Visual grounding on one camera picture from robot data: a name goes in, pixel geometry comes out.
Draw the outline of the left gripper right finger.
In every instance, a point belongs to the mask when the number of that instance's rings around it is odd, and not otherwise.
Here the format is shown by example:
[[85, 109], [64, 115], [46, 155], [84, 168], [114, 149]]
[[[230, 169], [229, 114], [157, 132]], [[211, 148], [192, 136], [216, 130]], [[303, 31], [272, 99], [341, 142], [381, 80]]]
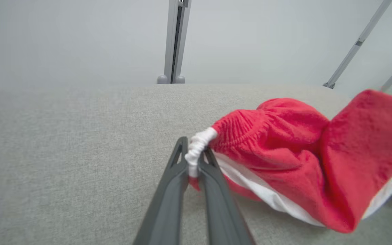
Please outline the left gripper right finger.
[[199, 186], [205, 193], [209, 245], [254, 245], [255, 240], [210, 148], [199, 157]]

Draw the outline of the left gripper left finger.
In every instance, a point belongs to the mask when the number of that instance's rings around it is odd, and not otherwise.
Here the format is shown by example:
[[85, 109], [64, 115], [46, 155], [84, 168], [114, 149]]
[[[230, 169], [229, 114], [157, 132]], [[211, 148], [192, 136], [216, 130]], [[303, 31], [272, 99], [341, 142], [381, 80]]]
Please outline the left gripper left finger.
[[189, 184], [187, 137], [180, 137], [137, 232], [134, 245], [180, 245], [183, 195]]

